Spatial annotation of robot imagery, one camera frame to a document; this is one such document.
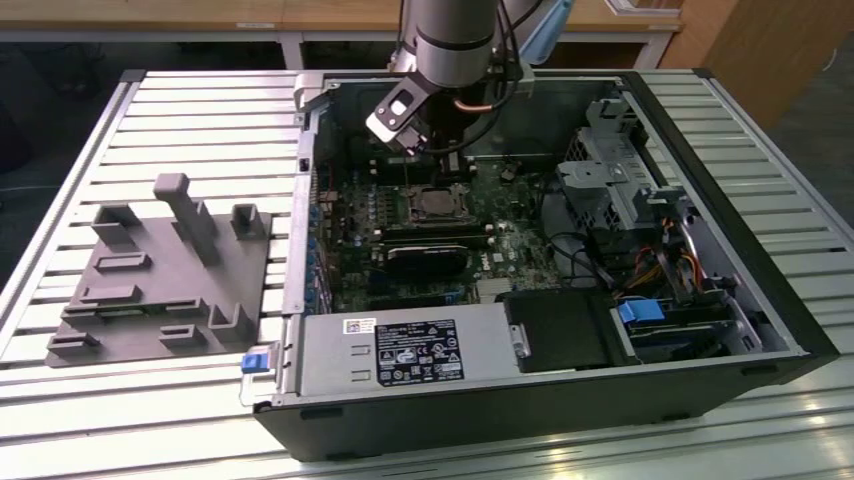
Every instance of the slotted metal platform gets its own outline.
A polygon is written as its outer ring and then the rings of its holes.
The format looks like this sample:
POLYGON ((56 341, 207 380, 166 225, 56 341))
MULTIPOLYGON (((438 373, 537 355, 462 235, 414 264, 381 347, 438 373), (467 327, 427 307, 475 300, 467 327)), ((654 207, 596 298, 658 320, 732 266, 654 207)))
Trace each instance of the slotted metal platform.
MULTIPOLYGON (((842 351, 838 361, 700 419, 317 464, 289 457, 242 405, 241 355, 50 369, 46 345, 96 242, 98 204, 130 202, 141 217, 169 215, 151 194, 163 172, 193 178, 190 193, 211 213, 255 203, 274 214, 259 342, 279 337, 295 72, 150 72, 114 94, 0 297, 0 478, 854 475, 852 229, 714 80, 690 71, 644 75, 842 351)), ((426 414, 441 425, 441 412, 426 414)))

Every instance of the blue tab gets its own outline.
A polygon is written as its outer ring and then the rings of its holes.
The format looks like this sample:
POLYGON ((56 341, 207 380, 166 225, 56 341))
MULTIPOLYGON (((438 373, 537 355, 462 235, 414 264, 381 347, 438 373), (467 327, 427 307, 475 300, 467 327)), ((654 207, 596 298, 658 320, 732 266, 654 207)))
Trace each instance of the blue tab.
POLYGON ((247 353, 241 362, 241 370, 243 373, 265 373, 270 371, 270 354, 269 353, 247 353))
POLYGON ((617 307, 617 311, 624 323, 665 320, 665 312, 658 300, 629 300, 617 307))

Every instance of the warning label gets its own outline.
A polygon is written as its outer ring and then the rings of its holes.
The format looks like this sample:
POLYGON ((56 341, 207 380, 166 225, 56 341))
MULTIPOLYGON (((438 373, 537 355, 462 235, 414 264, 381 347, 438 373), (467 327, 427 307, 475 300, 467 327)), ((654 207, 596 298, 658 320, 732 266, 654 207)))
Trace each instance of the warning label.
POLYGON ((377 325, 374 335, 383 387, 466 378, 454 320, 377 325))

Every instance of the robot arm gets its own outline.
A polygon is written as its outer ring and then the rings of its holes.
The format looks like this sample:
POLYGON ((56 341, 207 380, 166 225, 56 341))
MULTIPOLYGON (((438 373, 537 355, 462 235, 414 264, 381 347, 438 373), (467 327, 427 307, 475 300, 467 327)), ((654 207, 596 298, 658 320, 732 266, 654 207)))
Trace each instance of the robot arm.
POLYGON ((483 101, 482 81, 499 70, 494 68, 498 67, 494 47, 505 45, 506 54, 513 50, 519 54, 533 46, 537 55, 530 61, 542 63, 566 25, 572 3, 572 0, 406 1, 402 41, 391 68, 410 73, 377 105, 366 122, 381 140, 397 142, 411 154, 429 144, 434 151, 454 150, 447 148, 449 139, 450 143, 454 140, 459 143, 462 130, 477 120, 473 114, 498 109, 515 92, 511 84, 506 96, 493 105, 471 106, 463 101, 483 101), (523 37, 522 49, 517 42, 519 32, 529 34, 523 37), (417 130, 413 126, 417 113, 427 128, 443 129, 445 134, 429 133, 429 138, 417 130))

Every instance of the green circuit board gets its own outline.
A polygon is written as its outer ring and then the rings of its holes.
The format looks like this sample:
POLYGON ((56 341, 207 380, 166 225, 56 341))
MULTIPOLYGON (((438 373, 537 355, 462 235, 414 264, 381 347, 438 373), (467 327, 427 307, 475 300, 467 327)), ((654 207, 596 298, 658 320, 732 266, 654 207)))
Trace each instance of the green circuit board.
POLYGON ((507 181, 502 179, 502 161, 478 162, 477 166, 471 183, 454 188, 465 192, 467 215, 474 222, 491 226, 493 240, 487 248, 470 250, 463 273, 450 279, 417 283, 393 280, 385 278, 378 266, 371 232, 381 227, 411 226, 407 187, 354 183, 342 189, 339 217, 345 221, 334 219, 333 224, 351 235, 333 248, 339 270, 333 288, 337 312, 367 311, 377 308, 378 302, 402 298, 442 298, 447 305, 479 303, 477 282, 495 278, 509 279, 518 290, 560 286, 561 274, 538 233, 538 221, 531 217, 539 175, 519 175, 507 181))

